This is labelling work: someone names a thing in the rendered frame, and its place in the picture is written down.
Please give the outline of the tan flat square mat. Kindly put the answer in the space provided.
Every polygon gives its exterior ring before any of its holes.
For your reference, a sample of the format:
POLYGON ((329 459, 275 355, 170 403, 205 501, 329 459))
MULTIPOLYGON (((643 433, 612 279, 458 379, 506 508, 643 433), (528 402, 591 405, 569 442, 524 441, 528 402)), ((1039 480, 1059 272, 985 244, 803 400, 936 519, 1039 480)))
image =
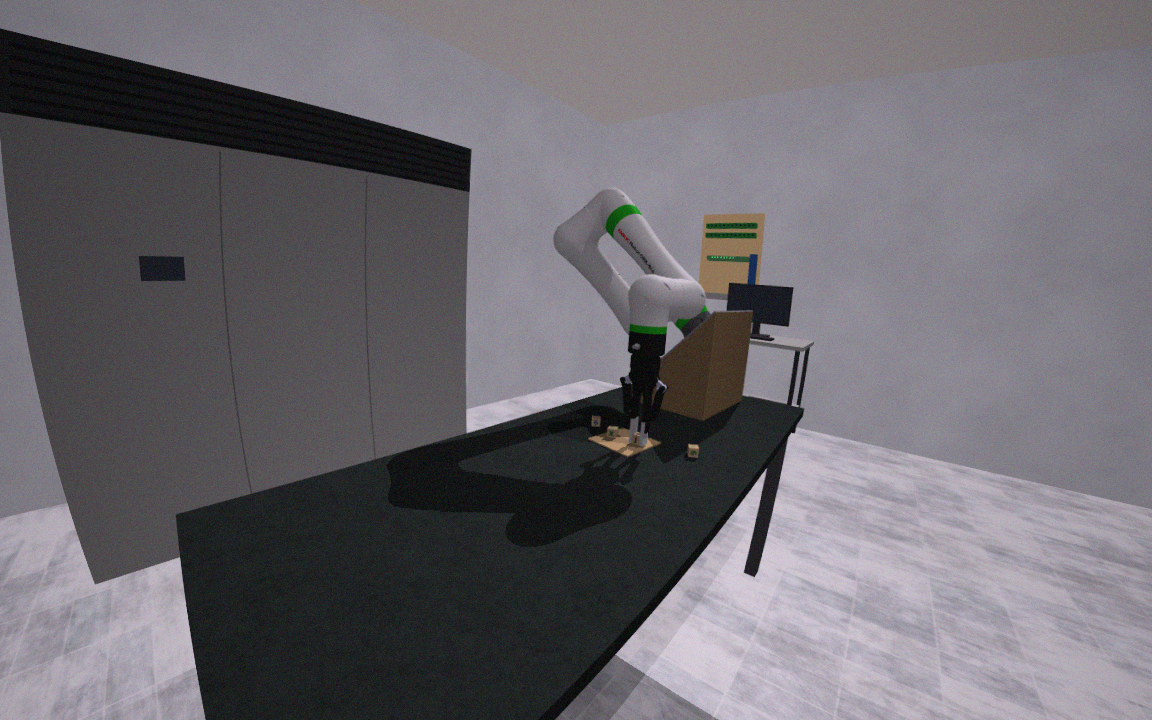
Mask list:
POLYGON ((652 438, 647 438, 646 445, 644 445, 643 447, 628 444, 627 429, 617 429, 616 438, 607 437, 607 432, 605 432, 600 435, 590 437, 588 439, 590 439, 590 441, 593 441, 596 445, 602 445, 602 447, 605 448, 611 448, 611 450, 617 452, 617 454, 621 454, 626 457, 630 457, 635 454, 639 454, 639 452, 646 450, 646 448, 652 448, 657 445, 660 445, 660 442, 657 441, 657 439, 652 438))

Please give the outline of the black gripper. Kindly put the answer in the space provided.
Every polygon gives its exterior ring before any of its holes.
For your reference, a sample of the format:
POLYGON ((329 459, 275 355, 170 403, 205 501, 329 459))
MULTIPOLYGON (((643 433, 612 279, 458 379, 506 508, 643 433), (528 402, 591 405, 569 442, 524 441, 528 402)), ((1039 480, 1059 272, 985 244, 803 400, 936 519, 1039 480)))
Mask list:
POLYGON ((646 445, 650 420, 657 420, 660 411, 660 404, 662 404, 664 393, 666 393, 668 386, 664 386, 664 382, 660 382, 660 356, 637 357, 632 354, 630 367, 631 370, 628 372, 628 376, 620 378, 623 391, 623 406, 626 406, 626 414, 630 416, 630 425, 628 425, 628 429, 630 429, 630 432, 628 432, 628 442, 631 444, 632 434, 637 432, 637 419, 639 419, 641 415, 641 395, 643 395, 643 420, 641 420, 639 446, 644 446, 646 445), (632 392, 631 382, 634 386, 632 392), (655 386, 657 395, 652 406, 652 395, 655 386), (652 411, 652 414, 650 414, 650 411, 652 411))

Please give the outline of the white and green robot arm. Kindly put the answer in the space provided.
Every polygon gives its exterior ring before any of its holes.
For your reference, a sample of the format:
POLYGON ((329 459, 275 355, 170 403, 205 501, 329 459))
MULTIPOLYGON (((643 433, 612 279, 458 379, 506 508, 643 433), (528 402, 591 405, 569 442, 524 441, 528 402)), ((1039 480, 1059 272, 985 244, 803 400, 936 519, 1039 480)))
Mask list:
POLYGON ((554 247, 611 306, 628 334, 628 354, 664 356, 668 323, 675 323, 685 336, 707 319, 702 285, 672 258, 626 192, 605 188, 558 227, 554 247), (649 274, 637 278, 631 287, 599 247, 607 232, 649 274))

